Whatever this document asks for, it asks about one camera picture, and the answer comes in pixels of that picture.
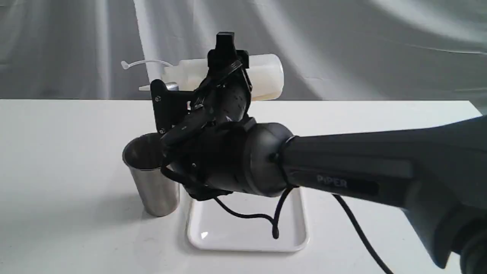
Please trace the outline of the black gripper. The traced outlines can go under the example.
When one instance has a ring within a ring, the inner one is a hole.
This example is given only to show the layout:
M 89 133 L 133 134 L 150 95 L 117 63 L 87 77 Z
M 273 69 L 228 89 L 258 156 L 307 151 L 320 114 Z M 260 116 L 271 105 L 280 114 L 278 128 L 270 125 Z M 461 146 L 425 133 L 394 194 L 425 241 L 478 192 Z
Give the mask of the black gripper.
M 197 150 L 202 138 L 248 118 L 251 84 L 247 50 L 237 49 L 234 32 L 219 32 L 207 54 L 208 73 L 193 91 L 163 91 L 174 114 L 160 115 L 161 173 L 184 186 L 197 201 L 208 201 L 231 191 L 207 186 L 199 174 Z

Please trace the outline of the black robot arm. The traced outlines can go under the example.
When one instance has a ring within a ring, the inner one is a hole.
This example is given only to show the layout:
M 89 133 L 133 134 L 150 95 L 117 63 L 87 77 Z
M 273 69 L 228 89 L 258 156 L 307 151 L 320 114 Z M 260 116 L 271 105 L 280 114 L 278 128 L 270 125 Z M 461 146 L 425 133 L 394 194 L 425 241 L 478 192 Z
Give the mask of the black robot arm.
M 486 273 L 486 116 L 426 129 L 299 137 L 280 123 L 248 115 L 250 55 L 233 32 L 219 32 L 207 73 L 190 91 L 151 82 L 160 134 L 160 172 L 197 201 L 229 214 L 264 218 L 279 237 L 282 206 L 293 189 L 331 193 L 376 263 L 343 197 L 400 208 L 433 263 L 460 256 L 463 274 Z

